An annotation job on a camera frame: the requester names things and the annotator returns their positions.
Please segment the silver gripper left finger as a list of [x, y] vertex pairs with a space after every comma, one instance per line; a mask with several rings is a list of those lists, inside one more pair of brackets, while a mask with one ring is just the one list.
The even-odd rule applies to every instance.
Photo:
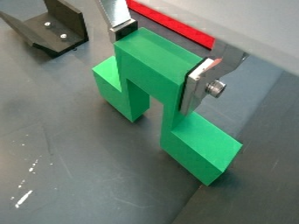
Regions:
[[138, 22], [131, 18], [127, 0], [95, 0], [107, 22], [107, 31], [112, 43], [138, 30]]

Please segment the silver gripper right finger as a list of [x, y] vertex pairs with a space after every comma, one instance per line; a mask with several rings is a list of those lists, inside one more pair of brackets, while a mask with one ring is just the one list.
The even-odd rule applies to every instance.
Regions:
[[214, 42], [210, 56], [186, 74], [181, 112], [189, 115], [207, 95], [219, 98], [227, 85], [221, 78], [237, 70], [249, 54], [219, 39]]

